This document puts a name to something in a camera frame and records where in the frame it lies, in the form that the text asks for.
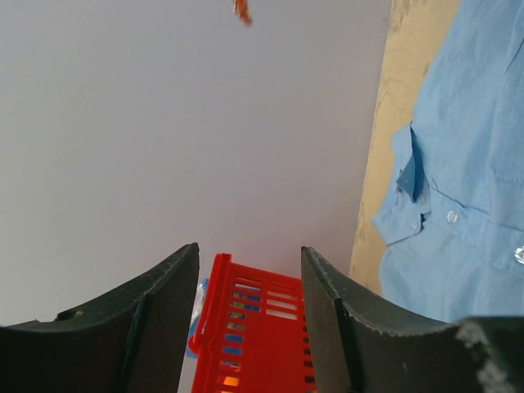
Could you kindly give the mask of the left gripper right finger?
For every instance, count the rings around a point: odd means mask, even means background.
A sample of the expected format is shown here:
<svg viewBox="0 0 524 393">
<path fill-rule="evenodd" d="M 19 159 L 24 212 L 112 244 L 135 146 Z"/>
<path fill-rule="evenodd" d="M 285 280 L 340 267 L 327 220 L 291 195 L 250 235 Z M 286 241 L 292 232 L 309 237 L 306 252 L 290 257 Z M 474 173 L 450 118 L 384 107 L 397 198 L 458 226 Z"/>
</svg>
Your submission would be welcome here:
<svg viewBox="0 0 524 393">
<path fill-rule="evenodd" d="M 381 298 L 301 249 L 305 320 L 320 392 L 521 392 L 523 319 L 443 323 Z"/>
</svg>

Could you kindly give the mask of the red leaf brooch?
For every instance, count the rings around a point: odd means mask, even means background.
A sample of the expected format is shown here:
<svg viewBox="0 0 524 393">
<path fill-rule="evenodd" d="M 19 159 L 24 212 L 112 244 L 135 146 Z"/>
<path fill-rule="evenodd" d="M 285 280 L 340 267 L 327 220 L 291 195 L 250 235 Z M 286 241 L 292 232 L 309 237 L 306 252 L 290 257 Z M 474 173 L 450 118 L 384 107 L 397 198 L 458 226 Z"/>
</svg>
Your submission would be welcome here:
<svg viewBox="0 0 524 393">
<path fill-rule="evenodd" d="M 244 26 L 250 27 L 252 25 L 252 17 L 247 0 L 233 0 L 233 11 Z"/>
</svg>

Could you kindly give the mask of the light blue button shirt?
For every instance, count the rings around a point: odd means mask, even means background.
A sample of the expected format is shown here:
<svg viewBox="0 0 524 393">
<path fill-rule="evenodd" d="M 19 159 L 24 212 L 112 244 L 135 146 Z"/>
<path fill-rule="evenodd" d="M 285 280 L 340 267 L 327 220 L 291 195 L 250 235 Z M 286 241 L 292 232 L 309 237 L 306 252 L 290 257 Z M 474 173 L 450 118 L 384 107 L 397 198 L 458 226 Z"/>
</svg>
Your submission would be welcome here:
<svg viewBox="0 0 524 393">
<path fill-rule="evenodd" d="M 382 296 L 446 322 L 522 315 L 522 2 L 460 3 L 391 149 Z"/>
</svg>

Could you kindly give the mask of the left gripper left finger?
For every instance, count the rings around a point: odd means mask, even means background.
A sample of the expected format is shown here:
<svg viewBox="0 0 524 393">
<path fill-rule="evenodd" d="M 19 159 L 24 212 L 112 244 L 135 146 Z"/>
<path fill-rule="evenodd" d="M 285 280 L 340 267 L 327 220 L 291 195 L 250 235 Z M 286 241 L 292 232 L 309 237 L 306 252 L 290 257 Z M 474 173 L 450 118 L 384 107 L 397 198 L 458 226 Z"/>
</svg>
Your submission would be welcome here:
<svg viewBox="0 0 524 393">
<path fill-rule="evenodd" d="M 3 392 L 175 392 L 199 275 L 199 246 L 82 305 L 1 329 Z"/>
</svg>

